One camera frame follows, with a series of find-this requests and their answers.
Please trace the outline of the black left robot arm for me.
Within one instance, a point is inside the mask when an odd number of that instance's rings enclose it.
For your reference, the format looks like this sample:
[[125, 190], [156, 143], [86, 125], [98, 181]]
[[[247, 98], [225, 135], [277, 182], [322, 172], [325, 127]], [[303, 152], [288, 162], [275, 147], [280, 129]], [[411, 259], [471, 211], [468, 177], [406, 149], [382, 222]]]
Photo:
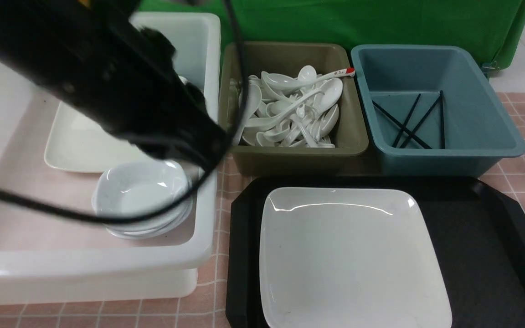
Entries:
[[211, 170], [229, 149], [163, 33], [130, 21], [138, 0], [0, 0], [0, 62], [155, 159]]

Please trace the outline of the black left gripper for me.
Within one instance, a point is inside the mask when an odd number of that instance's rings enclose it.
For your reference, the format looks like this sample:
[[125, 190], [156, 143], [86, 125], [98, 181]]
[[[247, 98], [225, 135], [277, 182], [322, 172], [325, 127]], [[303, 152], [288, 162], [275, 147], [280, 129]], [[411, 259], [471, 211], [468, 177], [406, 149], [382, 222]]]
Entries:
[[213, 122], [196, 85], [175, 70], [176, 49], [150, 28], [111, 31], [121, 55], [115, 62], [103, 129], [154, 159], [181, 159], [203, 170], [216, 168], [224, 154], [226, 133]]

